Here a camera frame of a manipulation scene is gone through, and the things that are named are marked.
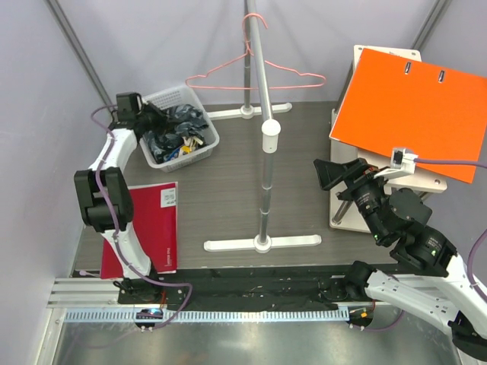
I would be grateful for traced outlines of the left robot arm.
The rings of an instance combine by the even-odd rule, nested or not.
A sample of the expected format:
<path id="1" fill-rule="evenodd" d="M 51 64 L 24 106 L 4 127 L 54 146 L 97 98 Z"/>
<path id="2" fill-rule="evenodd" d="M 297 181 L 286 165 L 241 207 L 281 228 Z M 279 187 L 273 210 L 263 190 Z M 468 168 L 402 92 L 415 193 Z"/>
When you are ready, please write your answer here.
<path id="1" fill-rule="evenodd" d="M 141 137 L 164 115 L 136 92 L 117 94 L 110 108 L 115 115 L 109 125 L 96 119 L 103 106 L 91 114 L 92 121 L 106 132 L 106 141 L 95 161 L 75 172 L 78 207 L 84 224 L 109 243 L 121 266 L 118 288 L 154 303 L 161 297 L 163 284 L 135 232 L 135 208 L 123 171 Z"/>

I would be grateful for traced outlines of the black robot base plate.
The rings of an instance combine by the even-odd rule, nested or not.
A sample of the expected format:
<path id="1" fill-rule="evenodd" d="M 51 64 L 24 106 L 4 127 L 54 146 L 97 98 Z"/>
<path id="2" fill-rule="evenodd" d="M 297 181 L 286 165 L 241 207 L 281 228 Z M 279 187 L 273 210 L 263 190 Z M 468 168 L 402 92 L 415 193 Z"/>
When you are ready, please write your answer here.
<path id="1" fill-rule="evenodd" d="M 159 275 L 182 287 L 159 287 L 142 279 L 116 280 L 120 304 L 161 304 L 169 310 L 204 312 L 301 312 L 335 310 L 339 303 L 370 302 L 345 289 L 349 265 L 184 269 Z"/>

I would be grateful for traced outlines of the pink wire hanger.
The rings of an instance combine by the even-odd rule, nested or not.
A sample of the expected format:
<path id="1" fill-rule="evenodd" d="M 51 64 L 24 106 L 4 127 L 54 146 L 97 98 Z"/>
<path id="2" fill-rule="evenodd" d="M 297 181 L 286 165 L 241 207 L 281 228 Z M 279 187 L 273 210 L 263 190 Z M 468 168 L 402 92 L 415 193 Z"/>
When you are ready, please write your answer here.
<path id="1" fill-rule="evenodd" d="M 204 79 L 204 78 L 207 78 L 208 76 L 210 76 L 211 74 L 215 73 L 216 71 L 219 71 L 219 70 L 221 70 L 221 69 L 223 69 L 225 67 L 228 67 L 228 66 L 232 65 L 233 63 L 241 60 L 241 59 L 245 59 L 247 56 L 254 57 L 254 59 L 255 59 L 255 65 L 258 66 L 259 63 L 258 63 L 258 60 L 257 60 L 257 52 L 256 52 L 257 42 L 256 41 L 251 41 L 250 40 L 250 36 L 247 35 L 247 31 L 246 31 L 247 22 L 251 22 L 251 21 L 256 20 L 256 19 L 260 19 L 261 22 L 263 23 L 263 26 L 266 29 L 268 28 L 268 25 L 266 23 L 265 18 L 261 14 L 259 14 L 259 13 L 250 12 L 249 14 L 247 14 L 247 15 L 245 15 L 243 17 L 243 20 L 242 20 L 242 29 L 243 29 L 243 32 L 244 32 L 244 45 L 245 45 L 245 52 L 244 52 L 243 55 L 238 56 L 237 58 L 232 59 L 229 62 L 226 62 L 226 63 L 224 63 L 222 65 L 219 65 L 219 66 L 217 66 L 215 68 L 210 69 L 204 75 L 193 75 L 193 76 L 188 77 L 185 80 L 186 86 L 191 87 L 193 89 L 202 89 L 202 90 L 261 90 L 262 87 L 250 87 L 250 86 L 248 86 L 248 87 L 202 86 L 202 85 L 194 85 L 194 84 L 191 84 L 191 81 L 196 80 L 196 79 Z M 297 69 L 287 68 L 287 67 L 282 66 L 282 65 L 277 65 L 277 64 L 275 64 L 273 62 L 270 62 L 270 61 L 267 61 L 265 59 L 263 59 L 261 61 L 261 63 L 263 64 L 261 70 L 260 71 L 259 70 L 256 70 L 256 76 L 257 76 L 257 79 L 258 80 L 260 80 L 261 78 L 265 78 L 265 76 L 266 76 L 266 66 L 267 65 L 269 65 L 269 66 L 271 66 L 273 68 L 276 68 L 278 70 L 282 70 L 282 71 L 287 71 L 287 72 L 294 73 L 294 74 L 296 74 L 299 77 L 311 77 L 311 78 L 320 79 L 320 83 L 318 83 L 318 84 L 302 84 L 302 85 L 285 85 L 285 86 L 277 86 L 277 87 L 267 87 L 269 90 L 291 90 L 291 89 L 318 88 L 318 87 L 324 86 L 325 83 L 326 83 L 326 77 L 323 76 L 323 75 L 319 75 L 319 74 L 315 74 L 315 73 L 309 73 L 309 72 L 299 72 Z"/>

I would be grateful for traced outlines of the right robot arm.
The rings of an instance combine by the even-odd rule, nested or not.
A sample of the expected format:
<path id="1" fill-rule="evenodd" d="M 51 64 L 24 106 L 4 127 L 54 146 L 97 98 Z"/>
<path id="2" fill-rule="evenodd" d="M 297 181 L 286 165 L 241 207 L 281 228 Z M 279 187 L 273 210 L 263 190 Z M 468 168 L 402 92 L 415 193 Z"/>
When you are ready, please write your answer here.
<path id="1" fill-rule="evenodd" d="M 404 170 L 397 162 L 378 169 L 363 158 L 348 163 L 316 159 L 320 188 L 329 191 L 340 183 L 337 197 L 356 205 L 378 246 L 389 247 L 401 268 L 436 287 L 440 297 L 394 279 L 362 261 L 355 261 L 344 277 L 347 297 L 368 297 L 390 303 L 423 319 L 446 334 L 463 353 L 486 359 L 486 286 L 473 273 L 474 246 L 464 260 L 455 245 L 430 227 L 432 210 L 409 188 L 386 195 L 388 177 Z"/>

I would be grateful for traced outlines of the dark shark-print shorts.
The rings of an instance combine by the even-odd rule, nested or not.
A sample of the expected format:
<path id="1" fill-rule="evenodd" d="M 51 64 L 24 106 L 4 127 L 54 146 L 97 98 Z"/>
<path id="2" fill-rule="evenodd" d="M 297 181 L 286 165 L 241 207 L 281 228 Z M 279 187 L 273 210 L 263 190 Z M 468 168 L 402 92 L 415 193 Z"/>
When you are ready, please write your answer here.
<path id="1" fill-rule="evenodd" d="M 191 104 L 162 110 L 164 120 L 144 134 L 156 163 L 166 163 L 206 147 L 203 132 L 208 128 L 204 113 Z"/>

